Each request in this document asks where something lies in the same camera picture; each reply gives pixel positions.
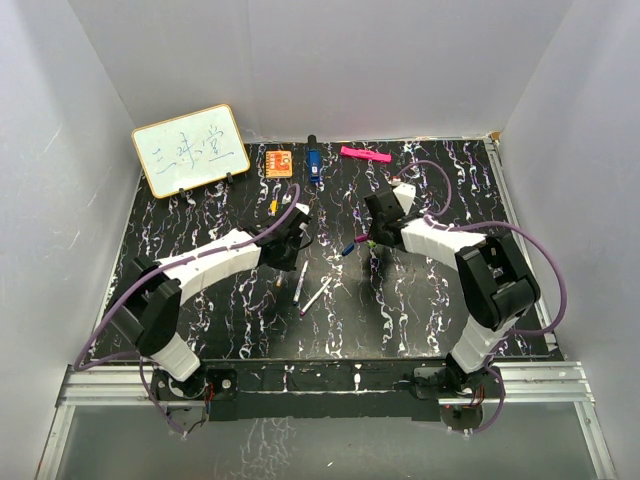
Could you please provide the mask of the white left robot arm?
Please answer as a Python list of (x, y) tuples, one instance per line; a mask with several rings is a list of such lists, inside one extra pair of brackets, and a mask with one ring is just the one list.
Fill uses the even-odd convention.
[(259, 224), (230, 230), (187, 253), (154, 261), (134, 259), (114, 294), (110, 324), (142, 357), (155, 361), (182, 397), (194, 399), (206, 387), (199, 357), (177, 332), (182, 305), (201, 291), (235, 274), (267, 265), (292, 271), (311, 221), (310, 208), (290, 211)]

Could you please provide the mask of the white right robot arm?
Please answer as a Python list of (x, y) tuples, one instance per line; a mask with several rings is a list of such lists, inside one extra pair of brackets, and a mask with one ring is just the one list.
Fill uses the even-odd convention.
[(482, 382), (490, 351), (540, 298), (540, 287), (512, 234), (485, 235), (428, 223), (411, 206), (415, 190), (401, 184), (368, 195), (373, 242), (423, 255), (458, 272), (467, 323), (447, 355), (447, 388), (466, 397)]

